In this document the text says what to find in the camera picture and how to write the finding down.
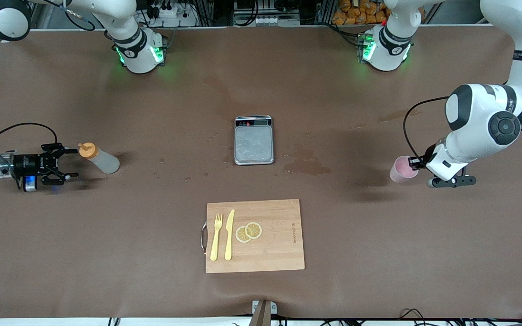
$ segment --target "wooden cutting board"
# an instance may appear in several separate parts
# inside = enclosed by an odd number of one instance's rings
[[[235,210],[232,225],[232,259],[225,260],[227,244],[225,229],[228,214]],[[219,231],[219,256],[211,261],[211,247],[215,235],[215,215],[223,214]],[[258,239],[240,243],[235,237],[238,227],[250,222],[261,225]],[[267,200],[214,202],[207,204],[207,273],[263,272],[271,270],[299,270],[305,268],[301,212],[299,200]]]

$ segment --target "plastic cup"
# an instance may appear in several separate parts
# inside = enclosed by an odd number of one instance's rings
[[[390,179],[396,183],[402,183],[418,175],[418,170],[413,170],[408,163],[408,156],[400,156],[394,161],[390,170]]]

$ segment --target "brown table surface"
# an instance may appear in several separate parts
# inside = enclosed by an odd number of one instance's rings
[[[60,194],[0,181],[0,317],[228,316],[271,299],[290,317],[522,317],[522,135],[472,163],[474,187],[389,181],[402,116],[466,82],[502,83],[512,41],[428,27],[395,72],[359,64],[326,28],[178,31],[166,66],[133,75],[98,33],[0,45],[0,129],[52,126],[118,154]],[[409,121],[419,151],[448,133],[444,103]],[[274,118],[272,165],[232,163],[233,119]],[[38,153],[47,130],[0,136]],[[207,202],[299,198],[306,269],[205,274]]]

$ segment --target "plastic fork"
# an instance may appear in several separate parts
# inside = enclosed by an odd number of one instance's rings
[[[217,213],[215,216],[215,237],[213,238],[213,246],[211,248],[211,260],[216,261],[219,255],[219,231],[223,226],[223,214]]]

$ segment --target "translucent plastic bottle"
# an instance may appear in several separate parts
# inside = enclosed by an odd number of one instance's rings
[[[120,161],[114,156],[99,149],[93,143],[78,144],[79,154],[94,163],[103,173],[112,174],[118,171]]]

